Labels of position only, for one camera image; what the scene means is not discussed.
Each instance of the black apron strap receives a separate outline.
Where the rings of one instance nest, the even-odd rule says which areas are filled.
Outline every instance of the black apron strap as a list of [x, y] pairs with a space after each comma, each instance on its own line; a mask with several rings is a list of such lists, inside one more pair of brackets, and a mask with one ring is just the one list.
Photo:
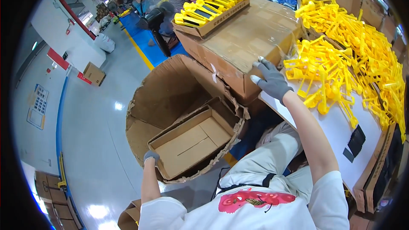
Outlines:
[[241, 183], [241, 184], [238, 184], [238, 185], [232, 185], [230, 187], [221, 187], [219, 181], [217, 181], [217, 187], [220, 188], [221, 191], [218, 192], [216, 195], [224, 193], [224, 192], [229, 191], [229, 190], [232, 190], [232, 189], [237, 188], [237, 187], [245, 186], [245, 185], [249, 185], [249, 186], [253, 186], [253, 187], [269, 187], [270, 186], [270, 180], [272, 180], [275, 175], [276, 175], [275, 173], [267, 174], [267, 176], [263, 179], [263, 185], [242, 184]]
[[263, 187], [269, 187], [270, 186], [270, 180], [272, 180], [274, 176], [275, 176], [275, 173], [267, 174], [266, 178], [263, 179]]

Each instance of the blue mat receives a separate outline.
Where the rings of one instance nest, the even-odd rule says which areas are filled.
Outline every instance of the blue mat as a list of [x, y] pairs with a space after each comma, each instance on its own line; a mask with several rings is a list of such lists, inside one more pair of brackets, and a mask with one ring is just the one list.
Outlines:
[[[153, 39], [152, 33], [149, 30], [141, 30], [135, 36], [132, 36], [132, 38], [154, 67], [167, 59], [156, 43], [154, 46], [148, 45], [149, 40]], [[188, 55], [180, 42], [171, 49], [172, 56], [178, 53]]]
[[[156, 42], [154, 46], [148, 46], [149, 40], [153, 39], [152, 32], [139, 28], [137, 26], [139, 19], [140, 17], [136, 13], [131, 13], [124, 17], [121, 17], [120, 22], [125, 27], [131, 38], [139, 46], [141, 51], [145, 54], [146, 58], [152, 63], [154, 67], [156, 67], [164, 60], [166, 60], [167, 57], [163, 55]], [[180, 42], [171, 49], [172, 56], [178, 53], [188, 55]]]
[[120, 18], [120, 22], [131, 37], [134, 37], [139, 32], [143, 31], [143, 29], [137, 27], [139, 19], [140, 17], [136, 13], [131, 13]]

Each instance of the red sign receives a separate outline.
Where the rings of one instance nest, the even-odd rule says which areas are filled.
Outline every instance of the red sign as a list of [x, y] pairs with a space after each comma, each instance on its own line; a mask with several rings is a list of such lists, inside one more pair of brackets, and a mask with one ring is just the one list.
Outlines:
[[52, 48], [48, 50], [47, 56], [50, 57], [56, 64], [60, 65], [61, 68], [67, 70], [69, 63], [66, 62], [57, 52], [55, 52]]
[[84, 80], [84, 82], [87, 82], [88, 84], [92, 84], [92, 82], [91, 82], [90, 80], [86, 79], [81, 72], [78, 73], [78, 76], [77, 76], [77, 77], [78, 77], [79, 79], [81, 79], [81, 80]]

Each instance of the yellow floor line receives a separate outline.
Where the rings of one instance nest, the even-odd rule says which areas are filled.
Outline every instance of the yellow floor line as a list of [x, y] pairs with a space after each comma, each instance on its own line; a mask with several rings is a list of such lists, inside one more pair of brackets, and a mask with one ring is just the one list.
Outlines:
[[223, 158], [227, 161], [230, 167], [233, 167], [237, 163], [237, 160], [232, 156], [230, 152], [223, 156]]
[[131, 41], [131, 43], [133, 44], [133, 46], [135, 47], [136, 51], [138, 52], [138, 54], [141, 56], [142, 60], [144, 60], [145, 64], [148, 66], [148, 68], [150, 70], [154, 69], [155, 67], [152, 65], [152, 63], [148, 60], [148, 58], [146, 57], [146, 55], [142, 52], [142, 50], [139, 48], [139, 46], [135, 43], [135, 41], [133, 40], [133, 38], [130, 36], [130, 34], [128, 33], [128, 31], [124, 28], [125, 34], [128, 36], [129, 40]]

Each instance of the poster on wall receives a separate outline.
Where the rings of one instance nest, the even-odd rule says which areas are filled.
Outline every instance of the poster on wall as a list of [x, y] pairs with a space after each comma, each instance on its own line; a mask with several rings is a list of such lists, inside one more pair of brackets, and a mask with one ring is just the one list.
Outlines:
[[47, 108], [48, 91], [41, 85], [36, 84], [34, 89], [34, 100], [28, 109], [27, 122], [40, 130], [44, 129], [45, 110]]

